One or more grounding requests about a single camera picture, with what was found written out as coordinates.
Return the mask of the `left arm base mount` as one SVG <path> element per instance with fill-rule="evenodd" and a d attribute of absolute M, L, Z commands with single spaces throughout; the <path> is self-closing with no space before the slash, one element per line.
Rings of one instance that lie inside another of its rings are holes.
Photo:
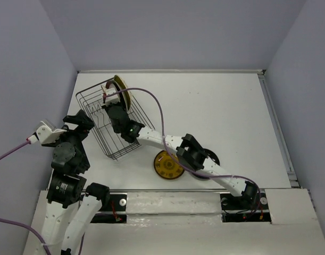
<path fill-rule="evenodd" d="M 95 214 L 91 223 L 93 224 L 125 224 L 127 222 L 127 194 L 111 193 L 110 200 L 106 206 Z"/>

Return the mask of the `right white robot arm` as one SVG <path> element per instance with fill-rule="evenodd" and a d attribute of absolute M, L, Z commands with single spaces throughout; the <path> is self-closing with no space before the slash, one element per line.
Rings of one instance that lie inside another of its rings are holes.
<path fill-rule="evenodd" d="M 254 181 L 234 175 L 221 167 L 191 134 L 183 137 L 163 136 L 162 133 L 130 119 L 120 103 L 104 104 L 102 109 L 106 111 L 114 132 L 123 140 L 141 146 L 165 149 L 178 159 L 184 170 L 212 179 L 227 189 L 232 196 L 237 197 L 237 202 L 242 208 L 251 207 L 260 198 L 260 190 Z"/>

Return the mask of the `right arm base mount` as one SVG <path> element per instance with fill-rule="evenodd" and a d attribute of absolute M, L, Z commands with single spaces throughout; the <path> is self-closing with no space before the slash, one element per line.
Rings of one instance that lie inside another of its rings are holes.
<path fill-rule="evenodd" d="M 268 200 L 264 192 L 261 193 L 257 209 L 255 209 L 257 204 L 243 205 L 238 197 L 234 197 L 230 193 L 221 193 L 220 199 L 224 223 L 271 222 Z"/>

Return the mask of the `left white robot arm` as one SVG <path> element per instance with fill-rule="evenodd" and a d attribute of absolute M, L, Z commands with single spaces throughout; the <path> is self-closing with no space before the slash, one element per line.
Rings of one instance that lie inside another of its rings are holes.
<path fill-rule="evenodd" d="M 53 170 L 47 192 L 43 238 L 34 254 L 75 254 L 95 214 L 110 203 L 110 189 L 98 183 L 86 186 L 83 177 L 90 163 L 82 142 L 94 122 L 80 110 L 67 115 L 58 129 L 41 121 L 35 136 L 43 147 L 52 147 Z"/>

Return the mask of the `black round plate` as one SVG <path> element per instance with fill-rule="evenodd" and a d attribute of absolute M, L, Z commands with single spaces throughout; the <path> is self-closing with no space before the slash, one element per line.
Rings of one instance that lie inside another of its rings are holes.
<path fill-rule="evenodd" d="M 206 152 L 208 158 L 210 158 L 216 164 L 220 165 L 220 160 L 219 160 L 218 156 L 213 151 L 206 149 L 206 148 L 204 148 L 204 151 Z M 208 181 L 209 180 L 208 177 L 199 176 L 199 175 L 193 174 L 193 173 L 191 173 L 191 175 L 195 179 L 200 180 L 200 181 Z"/>

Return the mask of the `woven bamboo pattern plate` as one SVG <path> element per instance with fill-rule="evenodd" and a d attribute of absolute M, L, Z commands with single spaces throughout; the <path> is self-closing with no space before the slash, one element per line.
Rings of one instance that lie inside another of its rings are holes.
<path fill-rule="evenodd" d="M 124 90 L 124 92 L 120 93 L 120 98 L 124 100 L 124 104 L 126 106 L 126 111 L 128 112 L 131 107 L 131 92 L 128 89 L 125 81 L 118 75 L 115 75 L 113 78 L 113 84 L 116 87 L 117 91 Z"/>

